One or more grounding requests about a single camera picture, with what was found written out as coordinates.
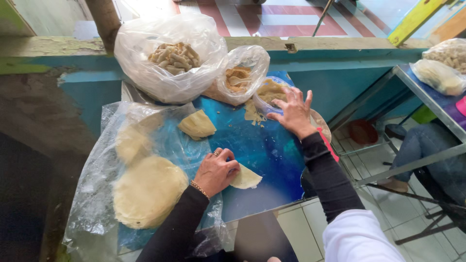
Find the woman's left hand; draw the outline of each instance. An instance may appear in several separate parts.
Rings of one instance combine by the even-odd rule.
[[[240,171],[240,164],[234,160],[231,150],[217,148],[219,156],[208,153],[202,161],[194,182],[209,196],[224,190]]]

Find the pink object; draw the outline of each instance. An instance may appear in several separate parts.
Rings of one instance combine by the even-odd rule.
[[[340,160],[340,158],[335,155],[335,153],[333,152],[332,147],[330,146],[329,141],[322,134],[322,127],[318,127],[317,130],[319,131],[319,134],[321,135],[321,137],[323,139],[323,143],[327,146],[327,149],[330,151],[330,154],[332,154],[333,159],[335,159],[335,161],[338,162]]]
[[[466,96],[463,99],[456,102],[456,109],[466,117]]]

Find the concrete wall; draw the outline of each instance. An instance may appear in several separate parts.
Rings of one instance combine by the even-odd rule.
[[[71,36],[76,21],[92,20],[84,1],[10,0],[39,36]]]

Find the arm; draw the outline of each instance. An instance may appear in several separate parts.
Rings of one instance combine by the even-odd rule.
[[[207,205],[209,199],[188,186],[136,262],[183,261]]]
[[[310,183],[319,197],[327,222],[346,210],[365,209],[359,196],[333,159],[320,134],[313,133],[302,141],[304,161],[309,169]]]
[[[323,233],[326,261],[401,262],[403,256],[387,240],[377,218],[365,210],[359,196],[335,162],[309,120],[312,92],[306,102],[297,88],[283,89],[288,102],[273,100],[283,116],[269,113],[301,141],[310,183],[322,204],[329,225]]]
[[[194,232],[209,205],[209,197],[225,189],[240,170],[229,149],[217,148],[215,152],[218,154],[206,155],[194,178],[194,184],[204,192],[188,186],[136,262],[185,260]]]
[[[322,204],[327,222],[330,223],[345,210],[365,209],[359,196],[328,151],[317,129],[311,125],[309,109],[312,91],[303,103],[302,92],[296,87],[284,88],[288,103],[274,99],[272,102],[283,109],[283,116],[269,113],[267,117],[278,120],[301,141],[304,161],[311,176],[310,183]]]

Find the jeans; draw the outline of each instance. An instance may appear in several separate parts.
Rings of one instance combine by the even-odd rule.
[[[412,161],[433,155],[458,145],[457,140],[443,127],[422,124],[410,129],[401,144],[391,169]],[[432,178],[443,191],[458,204],[464,205],[466,199],[466,154],[452,157],[426,166]],[[408,182],[412,171],[395,176],[396,180]]]

